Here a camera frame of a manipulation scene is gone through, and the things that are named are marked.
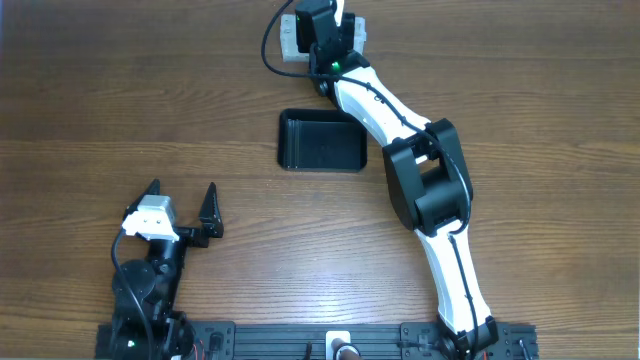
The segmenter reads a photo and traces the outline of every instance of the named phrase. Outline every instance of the tabletop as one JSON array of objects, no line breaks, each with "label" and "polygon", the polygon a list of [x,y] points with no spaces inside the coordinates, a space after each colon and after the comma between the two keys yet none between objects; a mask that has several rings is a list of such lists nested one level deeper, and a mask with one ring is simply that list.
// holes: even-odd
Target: tabletop
[{"label": "tabletop", "polygon": [[[209,182],[225,235],[190,250],[176,307],[238,323],[434,321],[420,242],[379,146],[355,174],[276,162],[286,108],[330,109],[260,60],[280,0],[3,6],[0,356],[92,357],[109,323],[109,250],[154,178],[197,224]],[[348,0],[365,56],[409,108],[458,129],[470,246],[499,321],[544,358],[636,358],[640,3]],[[282,64],[277,26],[267,48]],[[122,260],[144,256],[127,238]]]}]

